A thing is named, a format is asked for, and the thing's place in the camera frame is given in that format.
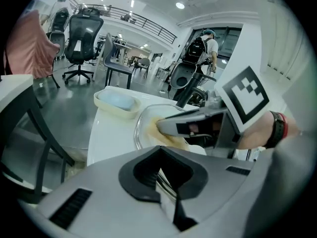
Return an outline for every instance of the black watch strap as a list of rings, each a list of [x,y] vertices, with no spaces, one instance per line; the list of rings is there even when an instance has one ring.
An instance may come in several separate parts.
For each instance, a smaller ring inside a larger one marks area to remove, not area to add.
[[[265,144],[265,148],[274,148],[283,138],[284,120],[276,112],[270,111],[274,117],[273,131],[271,137]]]

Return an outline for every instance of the pink cloth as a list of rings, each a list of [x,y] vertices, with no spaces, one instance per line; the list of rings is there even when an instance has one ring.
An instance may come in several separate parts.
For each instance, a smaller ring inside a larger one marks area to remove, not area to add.
[[[34,10],[18,19],[6,45],[12,74],[32,74],[34,78],[52,75],[58,44],[49,41]]]

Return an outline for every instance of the white tag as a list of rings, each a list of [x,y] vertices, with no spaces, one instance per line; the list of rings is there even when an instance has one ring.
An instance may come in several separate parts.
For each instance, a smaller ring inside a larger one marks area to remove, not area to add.
[[[80,51],[81,49],[81,41],[77,41],[74,51]]]
[[[240,132],[250,127],[268,109],[266,91],[250,66],[237,75],[222,75],[214,88],[228,107]]]

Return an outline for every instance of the ceiling light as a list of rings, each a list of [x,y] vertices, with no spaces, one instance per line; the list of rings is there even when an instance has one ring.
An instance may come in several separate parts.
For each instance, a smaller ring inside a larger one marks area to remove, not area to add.
[[[179,9],[184,9],[184,8],[185,8],[185,5],[183,5],[181,2],[177,2],[177,3],[176,3],[176,6],[177,6],[177,8],[179,8]]]

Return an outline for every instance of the gray floor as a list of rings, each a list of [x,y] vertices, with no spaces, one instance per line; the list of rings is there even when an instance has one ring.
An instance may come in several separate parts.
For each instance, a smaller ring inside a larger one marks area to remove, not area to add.
[[[96,81],[88,84],[83,76],[75,76],[65,85],[62,74],[69,70],[75,70],[66,60],[55,62],[54,77],[60,88],[57,89],[53,79],[42,78],[34,80],[34,92],[43,108],[42,115],[54,137],[62,147],[77,161],[85,161],[87,155],[90,132],[97,111],[94,105],[94,93],[102,90],[105,85],[106,68],[101,67],[97,71]],[[82,66],[84,70],[94,71],[90,64]],[[143,78],[144,70],[139,70],[132,77],[130,89],[155,96],[168,98],[167,84],[158,78],[148,75]],[[117,73],[113,73],[111,84],[115,86]],[[119,87],[126,88],[127,75],[121,75]],[[25,116],[15,129],[9,145],[2,157],[2,162],[22,179],[34,184],[38,156],[43,147],[43,140],[36,132],[27,116]],[[50,161],[46,164],[44,186],[54,189],[59,185],[60,160],[54,154],[50,154]]]

